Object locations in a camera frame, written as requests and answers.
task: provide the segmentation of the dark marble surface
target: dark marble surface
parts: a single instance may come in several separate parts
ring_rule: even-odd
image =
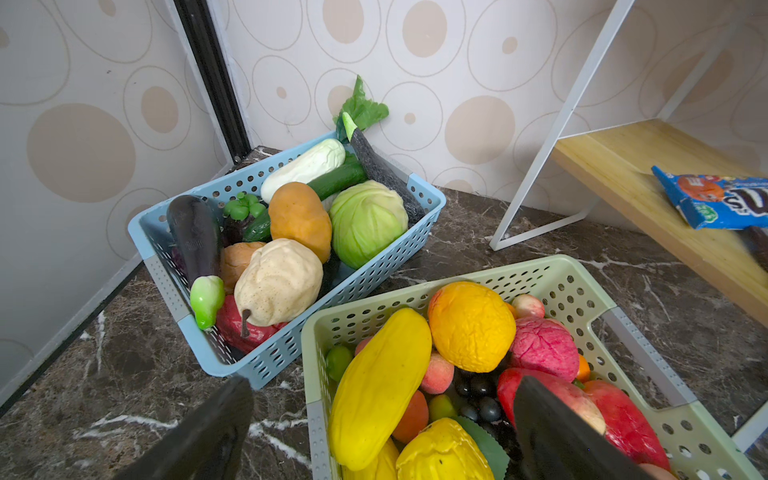
[[[640,233],[580,222],[493,253],[506,204],[445,190],[426,246],[376,293],[554,253],[579,259],[726,432],[768,399],[768,330]],[[511,230],[556,216],[524,210]],[[662,399],[610,332],[650,401]],[[197,364],[146,270],[0,419],[0,478],[109,478],[145,453],[223,380]],[[238,478],[311,478],[300,361],[255,392]],[[768,474],[765,436],[748,456]]]

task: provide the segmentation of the wooden shelf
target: wooden shelf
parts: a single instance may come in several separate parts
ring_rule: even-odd
[[[768,273],[739,234],[694,230],[650,168],[671,174],[761,176],[659,120],[559,140],[552,157],[638,228],[768,326]]]

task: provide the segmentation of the blue plastic basket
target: blue plastic basket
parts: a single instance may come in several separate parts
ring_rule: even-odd
[[[234,198],[235,194],[243,191],[258,195],[261,184],[271,173],[320,141],[334,137],[335,132],[330,132],[205,185],[195,187],[184,194],[205,198],[222,220],[221,209],[227,201]],[[228,376],[236,373],[246,377],[251,387],[258,390],[301,355],[301,329],[310,315],[321,308],[351,302],[368,295],[424,246],[432,225],[445,206],[445,195],[415,174],[409,176],[408,189],[424,207],[426,215],[358,270],[352,270],[342,264],[334,282],[337,284],[330,292],[239,360],[235,358],[233,350],[224,342],[216,327],[209,333],[197,328],[189,306],[190,286],[170,254],[174,241],[171,238],[165,214],[173,198],[134,217],[128,225],[128,233],[203,370],[212,376]]]

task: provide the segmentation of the leafy green vegetable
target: leafy green vegetable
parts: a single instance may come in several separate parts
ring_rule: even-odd
[[[478,444],[480,453],[485,456],[488,466],[491,467],[494,480],[504,480],[509,465],[509,455],[504,451],[501,445],[491,437],[480,425],[474,423],[466,417],[453,417],[459,425],[475,440]]]
[[[352,117],[360,131],[365,131],[371,125],[387,118],[389,108],[384,104],[376,103],[366,98],[366,93],[362,89],[362,78],[358,75],[352,96],[346,99],[341,107],[339,116],[333,119],[336,122],[336,137],[341,143],[346,144],[349,143],[349,140],[344,129],[343,113],[347,113]]]
[[[238,193],[234,200],[230,200],[224,205],[222,212],[225,217],[232,217],[232,220],[245,220],[248,215],[258,217],[266,210],[266,207],[259,202],[259,197],[251,194]]]

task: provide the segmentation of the candy wrapper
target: candy wrapper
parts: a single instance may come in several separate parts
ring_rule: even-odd
[[[677,211],[696,230],[768,227],[768,178],[672,175],[651,169]]]

